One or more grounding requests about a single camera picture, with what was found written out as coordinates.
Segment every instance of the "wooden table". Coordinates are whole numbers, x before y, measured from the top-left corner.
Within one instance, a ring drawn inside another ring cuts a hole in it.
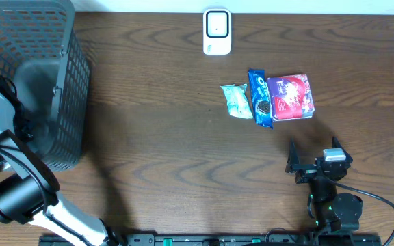
[[[298,230],[315,222],[308,185],[284,173],[289,139],[312,163],[336,135],[354,158],[342,182],[394,202],[394,16],[235,14],[233,28],[231,54],[207,56],[202,14],[77,13],[94,69],[84,154],[56,174],[62,193],[125,232]],[[307,74],[314,118],[271,131],[230,117],[220,85],[248,83],[249,68]],[[362,198],[360,232],[384,242],[394,212]],[[0,245],[43,233],[0,223]]]

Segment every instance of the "white device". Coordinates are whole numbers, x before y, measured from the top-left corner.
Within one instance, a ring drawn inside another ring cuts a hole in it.
[[[226,9],[209,9],[203,14],[203,53],[227,55],[232,47],[232,16]]]

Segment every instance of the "black square outline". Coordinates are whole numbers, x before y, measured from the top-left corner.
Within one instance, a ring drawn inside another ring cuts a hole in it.
[[[210,13],[225,13],[227,16],[227,32],[225,36],[210,36],[208,33],[208,16]],[[208,11],[206,13],[206,36],[208,36],[209,38],[225,38],[227,36],[229,36],[229,14],[228,12],[224,11],[224,10],[216,10],[216,11]]]

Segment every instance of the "blue snack package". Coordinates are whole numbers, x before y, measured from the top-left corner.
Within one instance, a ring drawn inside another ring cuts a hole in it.
[[[272,105],[270,104],[268,86],[265,82],[265,71],[250,69],[248,75],[254,120],[260,126],[273,129]]]

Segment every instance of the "crate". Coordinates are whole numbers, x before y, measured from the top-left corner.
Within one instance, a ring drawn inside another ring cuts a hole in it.
[[[13,80],[31,120],[29,147],[53,170],[81,156],[90,69],[69,0],[0,0],[0,75]]]

